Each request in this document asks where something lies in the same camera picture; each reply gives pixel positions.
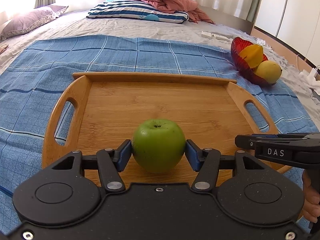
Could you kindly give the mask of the right hand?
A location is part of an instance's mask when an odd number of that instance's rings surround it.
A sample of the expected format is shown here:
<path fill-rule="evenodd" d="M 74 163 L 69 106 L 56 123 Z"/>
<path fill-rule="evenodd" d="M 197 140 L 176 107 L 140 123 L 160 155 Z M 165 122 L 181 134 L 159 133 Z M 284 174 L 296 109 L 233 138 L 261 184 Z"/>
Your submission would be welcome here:
<path fill-rule="evenodd" d="M 311 186 L 311 179 L 308 173 L 304 170 L 302 174 L 303 181 L 303 193 L 304 193 L 304 206 L 302 209 L 302 214 L 305 219 L 312 223 L 317 223 L 318 217 L 320 215 L 319 208 L 319 193 Z"/>

